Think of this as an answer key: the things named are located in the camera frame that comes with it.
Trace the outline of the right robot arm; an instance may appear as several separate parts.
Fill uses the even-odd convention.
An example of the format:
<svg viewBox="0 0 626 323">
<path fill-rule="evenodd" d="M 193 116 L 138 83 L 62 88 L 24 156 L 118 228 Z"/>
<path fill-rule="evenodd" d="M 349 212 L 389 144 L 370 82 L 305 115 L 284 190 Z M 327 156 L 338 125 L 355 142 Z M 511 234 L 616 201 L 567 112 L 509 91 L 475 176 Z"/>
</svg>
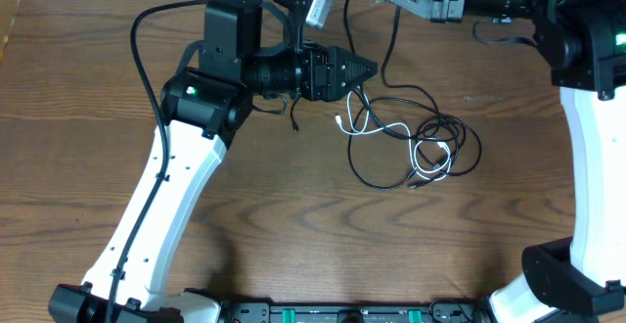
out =
<svg viewBox="0 0 626 323">
<path fill-rule="evenodd" d="M 575 225 L 526 248 L 478 322 L 594 322 L 625 305 L 625 0 L 383 0 L 435 23 L 529 19 L 571 138 Z"/>
</svg>

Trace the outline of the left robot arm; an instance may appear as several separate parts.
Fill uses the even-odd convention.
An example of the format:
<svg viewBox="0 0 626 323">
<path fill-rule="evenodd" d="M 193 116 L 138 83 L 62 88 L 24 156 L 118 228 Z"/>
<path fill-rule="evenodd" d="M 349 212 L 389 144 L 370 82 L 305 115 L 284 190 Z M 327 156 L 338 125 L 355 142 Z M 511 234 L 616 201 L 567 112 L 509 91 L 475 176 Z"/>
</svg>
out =
<svg viewBox="0 0 626 323">
<path fill-rule="evenodd" d="M 170 296 L 173 257 L 198 198 L 223 162 L 255 97 L 335 102 L 377 65 L 305 39 L 333 0 L 201 0 L 203 37 L 151 93 L 155 139 L 107 247 L 77 285 L 49 301 L 57 322 L 221 322 L 223 306 L 200 290 Z"/>
</svg>

